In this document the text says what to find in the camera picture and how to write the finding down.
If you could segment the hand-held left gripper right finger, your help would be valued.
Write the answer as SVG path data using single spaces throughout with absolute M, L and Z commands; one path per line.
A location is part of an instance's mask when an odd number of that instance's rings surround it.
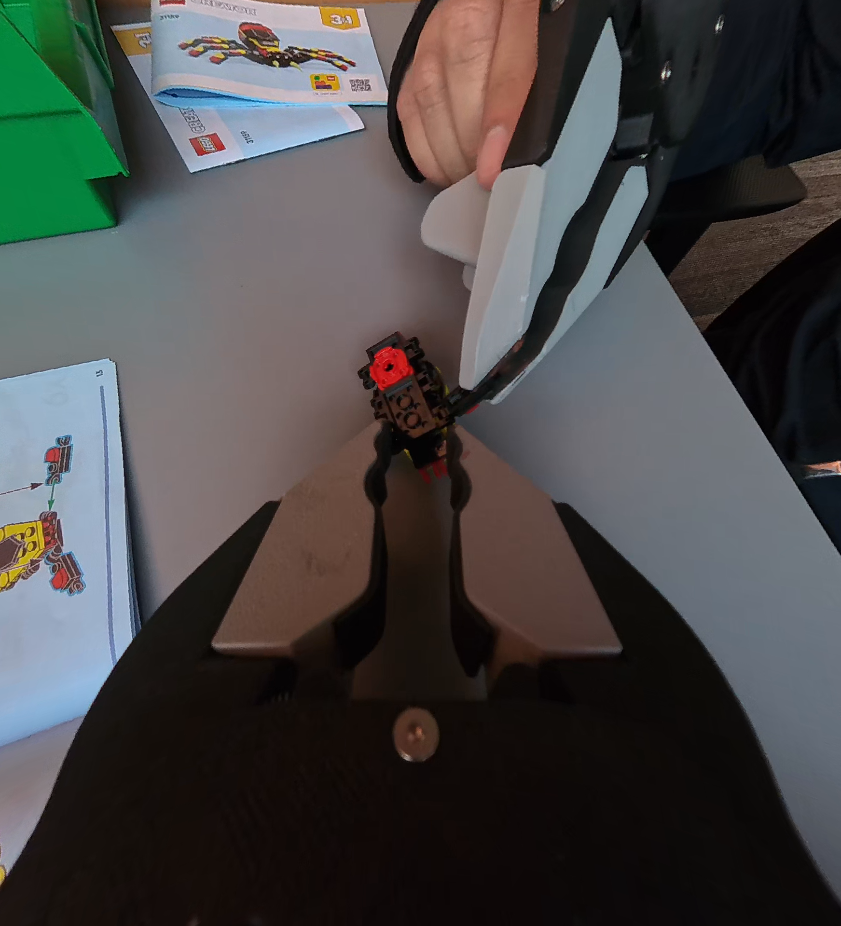
M 448 472 L 450 626 L 465 674 L 621 654 L 550 496 L 457 425 Z

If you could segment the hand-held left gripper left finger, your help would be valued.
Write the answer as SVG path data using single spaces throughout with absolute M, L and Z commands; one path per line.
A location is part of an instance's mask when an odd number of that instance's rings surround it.
M 391 428 L 375 422 L 283 496 L 213 638 L 218 653 L 347 670 L 375 648 L 390 462 Z

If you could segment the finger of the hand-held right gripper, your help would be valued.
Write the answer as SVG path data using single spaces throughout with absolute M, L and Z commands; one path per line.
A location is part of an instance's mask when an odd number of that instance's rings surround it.
M 576 97 L 542 165 L 504 169 L 489 198 L 463 336 L 459 384 L 473 389 L 527 330 L 565 228 L 607 159 L 622 64 L 605 23 Z
M 646 203 L 646 168 L 608 163 L 565 228 L 529 324 L 483 379 L 453 392 L 453 415 L 500 402 L 557 345 L 613 272 Z

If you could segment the black red lego spider model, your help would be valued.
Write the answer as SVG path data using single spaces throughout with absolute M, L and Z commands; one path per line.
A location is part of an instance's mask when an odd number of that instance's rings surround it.
M 481 398 L 463 388 L 451 392 L 437 365 L 426 358 L 417 338 L 400 331 L 377 341 L 368 350 L 368 364 L 358 370 L 376 420 L 392 430 L 392 450 L 405 453 L 424 480 L 450 472 L 462 481 L 462 451 L 450 450 L 450 429 L 471 413 Z

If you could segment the open lego instruction booklet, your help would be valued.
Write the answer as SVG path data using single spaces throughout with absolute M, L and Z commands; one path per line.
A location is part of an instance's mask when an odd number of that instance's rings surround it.
M 84 715 L 137 629 L 115 364 L 0 380 L 0 747 Z

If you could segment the person's right hand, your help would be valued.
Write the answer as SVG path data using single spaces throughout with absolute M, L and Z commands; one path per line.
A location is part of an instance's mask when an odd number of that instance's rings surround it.
M 490 190 L 538 60 L 538 1 L 444 1 L 419 34 L 396 101 L 407 151 L 440 187 Z

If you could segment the person's dark pants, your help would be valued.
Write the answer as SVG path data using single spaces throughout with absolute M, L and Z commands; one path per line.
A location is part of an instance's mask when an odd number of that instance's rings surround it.
M 704 340 L 841 555 L 841 218 Z

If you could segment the red logo instruction booklet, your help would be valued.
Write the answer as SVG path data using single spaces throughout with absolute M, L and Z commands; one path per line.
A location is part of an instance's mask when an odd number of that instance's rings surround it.
M 151 93 L 151 24 L 136 22 L 111 29 L 190 173 L 364 129 L 355 110 L 346 106 L 211 109 L 162 104 Z

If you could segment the spider cover instruction booklet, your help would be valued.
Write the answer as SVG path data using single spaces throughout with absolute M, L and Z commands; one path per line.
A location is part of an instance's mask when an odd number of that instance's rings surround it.
M 385 106 L 363 9 L 153 1 L 152 95 L 172 107 Z

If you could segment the green plastic bin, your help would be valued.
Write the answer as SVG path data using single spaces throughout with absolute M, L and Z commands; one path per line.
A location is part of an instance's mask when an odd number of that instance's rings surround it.
M 98 124 L 0 12 L 0 245 L 113 227 Z
M 98 124 L 118 167 L 127 162 L 113 106 L 113 75 L 93 1 L 0 1 L 0 12 Z

